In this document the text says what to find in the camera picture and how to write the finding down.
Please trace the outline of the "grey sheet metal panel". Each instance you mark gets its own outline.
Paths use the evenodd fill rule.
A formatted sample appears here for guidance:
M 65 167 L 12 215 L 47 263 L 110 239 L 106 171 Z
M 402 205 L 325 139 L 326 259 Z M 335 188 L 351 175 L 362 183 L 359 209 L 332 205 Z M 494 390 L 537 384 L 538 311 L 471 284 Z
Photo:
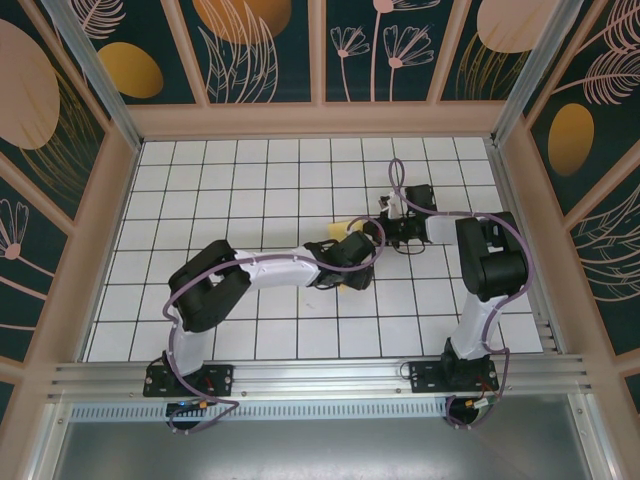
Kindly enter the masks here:
M 77 423 L 55 480 L 592 480 L 572 432 L 459 432 L 437 419 Z

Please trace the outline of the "aluminium table side rail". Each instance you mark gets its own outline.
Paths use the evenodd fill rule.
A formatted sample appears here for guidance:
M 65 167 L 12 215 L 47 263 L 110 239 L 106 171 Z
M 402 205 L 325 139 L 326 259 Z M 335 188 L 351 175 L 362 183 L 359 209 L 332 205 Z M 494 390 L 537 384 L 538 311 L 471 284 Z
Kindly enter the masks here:
M 501 204 L 514 215 L 534 265 L 534 277 L 527 292 L 504 308 L 500 320 L 503 341 L 516 354 L 562 354 L 562 342 L 556 335 L 554 313 L 541 277 L 540 262 L 506 156 L 494 146 L 488 146 L 487 153 Z

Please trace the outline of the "long aluminium mounting rail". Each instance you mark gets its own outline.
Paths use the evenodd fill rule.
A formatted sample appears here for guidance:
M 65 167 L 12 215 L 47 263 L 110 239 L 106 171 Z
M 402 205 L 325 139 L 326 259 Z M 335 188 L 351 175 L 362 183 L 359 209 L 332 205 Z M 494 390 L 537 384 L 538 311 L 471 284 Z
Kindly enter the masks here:
M 54 367 L 45 392 L 54 401 L 143 399 L 146 362 L 67 363 Z M 237 361 L 231 397 L 237 400 L 356 399 L 411 394 L 401 358 Z M 509 395 L 576 394 L 594 381 L 579 355 L 517 354 L 501 383 Z

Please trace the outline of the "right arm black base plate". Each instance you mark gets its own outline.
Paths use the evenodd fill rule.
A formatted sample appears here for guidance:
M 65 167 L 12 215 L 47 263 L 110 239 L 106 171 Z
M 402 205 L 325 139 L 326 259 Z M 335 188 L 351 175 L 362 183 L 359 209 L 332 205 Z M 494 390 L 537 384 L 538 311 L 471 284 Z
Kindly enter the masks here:
M 483 386 L 499 389 L 496 367 L 489 358 L 410 362 L 409 380 L 413 393 L 480 393 Z

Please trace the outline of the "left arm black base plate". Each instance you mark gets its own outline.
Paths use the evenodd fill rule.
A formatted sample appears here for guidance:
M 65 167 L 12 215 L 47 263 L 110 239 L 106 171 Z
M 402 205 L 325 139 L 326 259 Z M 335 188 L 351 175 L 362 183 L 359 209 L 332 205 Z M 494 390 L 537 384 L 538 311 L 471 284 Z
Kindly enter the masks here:
M 234 367 L 204 365 L 184 379 L 192 388 L 206 395 L 228 397 L 231 395 Z M 147 398 L 174 398 L 194 396 L 194 393 L 179 382 L 168 365 L 158 364 L 146 369 L 142 395 Z

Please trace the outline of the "aluminium corner post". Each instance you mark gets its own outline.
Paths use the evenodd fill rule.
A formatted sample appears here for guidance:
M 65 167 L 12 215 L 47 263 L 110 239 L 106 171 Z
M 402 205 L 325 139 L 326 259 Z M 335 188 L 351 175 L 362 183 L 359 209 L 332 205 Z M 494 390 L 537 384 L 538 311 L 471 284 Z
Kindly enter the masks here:
M 111 115 L 118 130 L 128 145 L 138 153 L 142 137 L 137 131 L 121 95 L 105 70 L 90 39 L 83 32 L 72 7 L 66 0 L 41 0 L 51 20 L 59 28 L 62 38 L 70 48 L 74 58 L 84 68 L 89 82 L 93 85 Z
M 499 149 L 508 139 L 527 102 L 575 23 L 583 2 L 584 0 L 559 0 L 550 14 L 491 131 L 491 145 L 494 148 Z

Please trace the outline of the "aluminium frame bar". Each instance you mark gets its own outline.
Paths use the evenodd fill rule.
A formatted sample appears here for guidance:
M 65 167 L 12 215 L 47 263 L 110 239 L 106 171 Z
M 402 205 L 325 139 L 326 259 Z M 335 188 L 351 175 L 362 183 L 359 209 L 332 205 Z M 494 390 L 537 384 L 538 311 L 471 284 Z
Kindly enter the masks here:
M 46 404 L 38 427 L 28 480 L 53 480 L 71 418 L 72 404 Z
M 567 396 L 591 480 L 613 480 L 588 394 Z

